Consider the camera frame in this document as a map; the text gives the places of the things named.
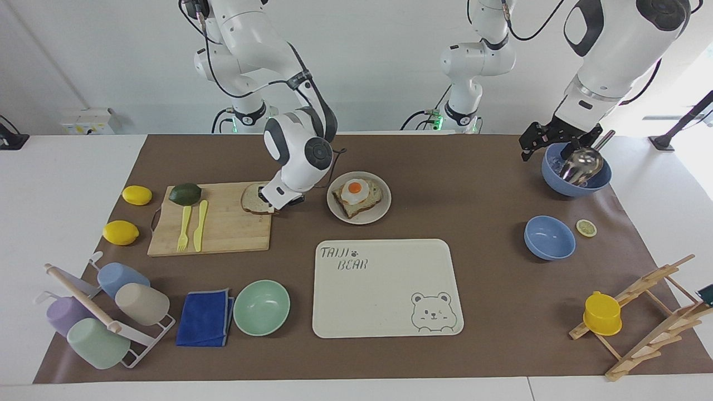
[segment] blue bowl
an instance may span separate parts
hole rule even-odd
[[[525,244],[530,252],[544,260],[568,258],[575,252],[577,241],[564,223],[548,215],[539,215],[525,227]]]
[[[566,143],[555,143],[547,147],[545,152],[545,157],[542,159],[542,177],[544,177],[547,185],[553,190],[561,193],[565,196],[571,196],[573,198],[579,198],[580,196],[587,196],[591,193],[597,192],[598,190],[604,188],[612,180],[612,169],[609,167],[609,163],[604,160],[604,167],[587,181],[587,188],[582,188],[580,186],[574,186],[567,181],[560,178],[559,169],[554,171],[550,162],[556,162],[558,165],[564,165],[564,160],[560,153],[567,146]]]

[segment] lemon slice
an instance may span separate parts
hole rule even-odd
[[[589,220],[579,220],[577,222],[577,231],[587,238],[592,238],[597,235],[597,226]]]

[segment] beige cup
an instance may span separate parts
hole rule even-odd
[[[128,317],[144,326],[160,322],[170,307],[168,297],[143,284],[129,283],[116,293],[116,305]]]

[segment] white table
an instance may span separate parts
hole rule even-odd
[[[42,290],[62,289],[41,266],[80,275],[133,167],[145,136],[35,136],[19,152],[0,153],[0,400],[708,400],[713,375],[509,377],[450,380],[147,382],[29,385],[53,336]],[[614,138],[604,155],[612,186],[656,263],[697,257],[675,278],[689,290],[713,283],[713,201],[675,154],[641,138]],[[696,328],[709,353],[713,322]]]

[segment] plate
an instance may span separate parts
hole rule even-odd
[[[347,218],[347,214],[339,205],[339,202],[336,200],[334,195],[332,195],[332,192],[353,178],[368,179],[379,184],[384,196],[382,197],[381,202],[377,203],[373,208],[363,211],[353,218]],[[391,190],[384,180],[372,173],[367,173],[366,171],[352,171],[351,173],[343,174],[332,181],[332,184],[327,190],[327,206],[329,206],[329,210],[332,214],[334,214],[341,221],[355,225],[370,224],[384,217],[386,212],[389,211],[389,208],[391,207]]]

